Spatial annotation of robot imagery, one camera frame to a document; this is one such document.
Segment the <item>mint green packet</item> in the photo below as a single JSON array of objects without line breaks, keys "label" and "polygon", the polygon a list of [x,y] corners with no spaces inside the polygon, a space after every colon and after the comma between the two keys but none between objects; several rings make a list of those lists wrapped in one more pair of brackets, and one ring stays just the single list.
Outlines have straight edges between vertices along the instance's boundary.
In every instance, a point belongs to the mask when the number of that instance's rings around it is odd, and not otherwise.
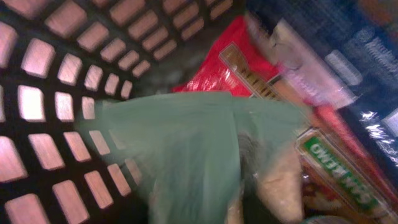
[{"label": "mint green packet", "polygon": [[204,91],[97,101],[92,121],[75,127],[116,141],[117,158],[133,160],[150,223],[224,223],[228,209],[281,158],[303,109],[291,103]]}]

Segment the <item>beige food pouch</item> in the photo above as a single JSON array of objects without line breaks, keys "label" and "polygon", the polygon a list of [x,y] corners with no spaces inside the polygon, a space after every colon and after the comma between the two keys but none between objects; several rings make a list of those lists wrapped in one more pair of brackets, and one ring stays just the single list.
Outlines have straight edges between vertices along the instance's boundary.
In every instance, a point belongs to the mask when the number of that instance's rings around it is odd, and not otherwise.
[{"label": "beige food pouch", "polygon": [[239,134],[241,181],[225,223],[300,223],[302,168],[291,141],[281,147]]}]

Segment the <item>grey plastic basket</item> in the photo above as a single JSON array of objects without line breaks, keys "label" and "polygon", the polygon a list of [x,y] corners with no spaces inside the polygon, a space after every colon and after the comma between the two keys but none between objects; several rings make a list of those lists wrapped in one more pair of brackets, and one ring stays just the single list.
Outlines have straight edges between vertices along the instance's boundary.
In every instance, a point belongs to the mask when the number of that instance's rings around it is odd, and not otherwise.
[{"label": "grey plastic basket", "polygon": [[2,1],[1,222],[146,223],[130,162],[75,121],[187,47],[211,42],[243,1]]}]

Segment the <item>blue pasta box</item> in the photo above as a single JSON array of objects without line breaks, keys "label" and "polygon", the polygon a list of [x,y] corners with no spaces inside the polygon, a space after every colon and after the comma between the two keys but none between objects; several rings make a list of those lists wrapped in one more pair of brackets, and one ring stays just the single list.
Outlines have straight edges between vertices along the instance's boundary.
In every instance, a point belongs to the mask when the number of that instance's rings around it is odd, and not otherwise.
[{"label": "blue pasta box", "polygon": [[284,19],[354,95],[339,110],[389,180],[397,184],[397,46],[357,1],[257,0],[268,25]]}]

